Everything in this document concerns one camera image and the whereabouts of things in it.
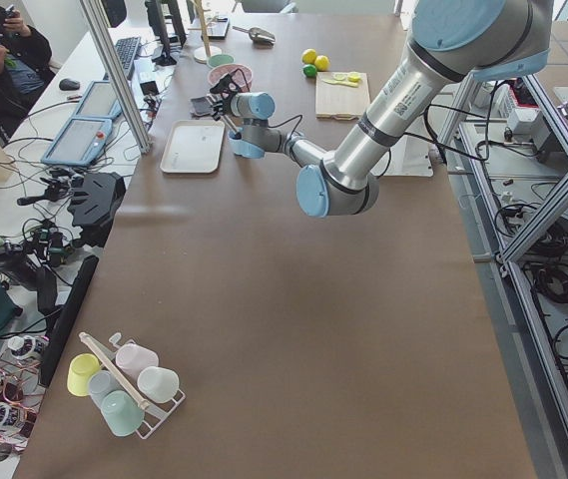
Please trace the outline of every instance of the pink bowl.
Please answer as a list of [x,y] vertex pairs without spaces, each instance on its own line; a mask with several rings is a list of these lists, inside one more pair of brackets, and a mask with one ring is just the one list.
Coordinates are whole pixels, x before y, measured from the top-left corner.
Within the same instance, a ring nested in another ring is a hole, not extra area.
[[227,73],[233,74],[233,80],[235,80],[235,83],[242,88],[243,92],[247,92],[250,89],[251,84],[253,83],[253,70],[248,68],[246,65],[240,65],[239,63],[229,63],[227,65],[215,67],[208,73],[208,83],[210,83],[211,86],[217,85],[217,82],[219,82]]

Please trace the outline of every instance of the small robot arm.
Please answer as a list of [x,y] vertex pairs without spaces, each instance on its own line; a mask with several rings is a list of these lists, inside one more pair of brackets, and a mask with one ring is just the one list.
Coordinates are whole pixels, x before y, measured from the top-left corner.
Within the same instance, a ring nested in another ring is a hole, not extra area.
[[[538,72],[547,62],[551,20],[551,0],[420,0],[400,65],[334,151],[271,128],[272,97],[239,93],[238,85],[228,88],[232,79],[211,90],[214,116],[234,128],[236,154],[284,153],[301,166],[296,193],[306,214],[356,215],[378,196],[372,168],[442,88],[470,73],[490,81]],[[225,114],[243,118],[243,126]]]

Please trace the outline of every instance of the wooden cutting board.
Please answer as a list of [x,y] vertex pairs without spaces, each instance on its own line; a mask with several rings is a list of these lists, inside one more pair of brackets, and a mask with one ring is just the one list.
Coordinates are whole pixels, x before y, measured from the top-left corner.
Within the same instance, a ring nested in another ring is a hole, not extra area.
[[352,120],[359,118],[370,104],[367,75],[361,73],[359,86],[330,85],[321,78],[331,79],[335,72],[319,72],[316,76],[315,110],[319,118]]

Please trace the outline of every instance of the light blue joint cap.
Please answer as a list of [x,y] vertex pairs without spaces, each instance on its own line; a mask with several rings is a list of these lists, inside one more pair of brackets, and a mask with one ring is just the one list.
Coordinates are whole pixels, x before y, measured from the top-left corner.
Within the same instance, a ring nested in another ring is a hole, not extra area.
[[524,77],[532,75],[542,70],[547,64],[547,57],[550,50],[537,53],[535,55],[521,58],[515,62],[495,65],[494,67],[485,68],[483,70],[474,70],[474,80],[477,82],[489,82],[491,80],[506,80],[512,77]]
[[258,93],[249,99],[251,111],[260,120],[267,120],[275,112],[275,100],[268,93]]
[[445,52],[467,45],[501,14],[506,0],[420,0],[412,35],[420,46]]
[[252,143],[245,142],[242,140],[242,131],[235,134],[233,132],[228,133],[228,140],[231,143],[231,150],[235,155],[245,158],[263,158],[266,152]]
[[330,209],[327,184],[318,165],[307,165],[296,177],[296,199],[309,217],[324,218]]

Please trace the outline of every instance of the cup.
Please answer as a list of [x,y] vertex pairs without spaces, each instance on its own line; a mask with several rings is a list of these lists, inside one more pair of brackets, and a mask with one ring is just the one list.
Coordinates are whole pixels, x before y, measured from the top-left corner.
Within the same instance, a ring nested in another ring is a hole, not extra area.
[[137,387],[154,402],[170,401],[180,390],[177,372],[163,367],[149,366],[137,378]]
[[151,351],[139,344],[124,344],[115,355],[117,367],[122,369],[132,379],[137,381],[140,373],[149,366],[157,366],[160,358],[155,351]]
[[122,385],[109,371],[97,371],[88,381],[88,393],[97,407],[102,407],[104,398],[118,390],[122,390]]
[[88,381],[101,369],[100,361],[94,354],[75,356],[68,368],[66,387],[75,396],[88,396]]
[[102,401],[100,411],[111,432],[118,437],[133,434],[144,422],[144,411],[125,391],[108,394]]

